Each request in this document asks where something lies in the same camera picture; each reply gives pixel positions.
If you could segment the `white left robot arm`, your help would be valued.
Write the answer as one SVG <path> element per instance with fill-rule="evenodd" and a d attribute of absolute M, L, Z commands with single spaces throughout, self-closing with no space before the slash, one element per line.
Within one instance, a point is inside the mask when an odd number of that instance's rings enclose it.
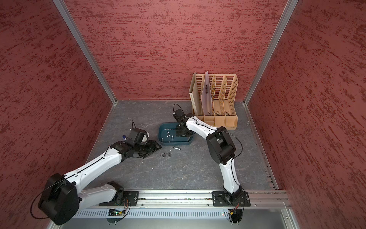
<path fill-rule="evenodd" d="M 150 140 L 149 133 L 133 128 L 129 136 L 113 143 L 98 157 L 64 175 L 56 173 L 49 177 L 44 190 L 36 197 L 38 209 L 46 219 L 56 225 L 63 225 L 86 208 L 99 204 L 128 207 L 130 201 L 124 197 L 124 188 L 112 181 L 87 189 L 86 187 L 112 167 L 129 158 L 146 158 L 161 149 L 156 140 Z"/>

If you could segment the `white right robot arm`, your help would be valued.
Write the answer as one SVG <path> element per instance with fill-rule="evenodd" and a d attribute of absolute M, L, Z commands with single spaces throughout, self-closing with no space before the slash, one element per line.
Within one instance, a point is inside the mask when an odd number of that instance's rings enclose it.
<path fill-rule="evenodd" d="M 239 202 L 244 189 L 237 179 L 234 167 L 236 147 L 232 135 L 226 128 L 213 127 L 193 114 L 185 114 L 182 109 L 173 111 L 173 117 L 177 121 L 177 136 L 188 137 L 196 133 L 206 140 L 210 156 L 221 170 L 226 202 L 230 205 Z"/>

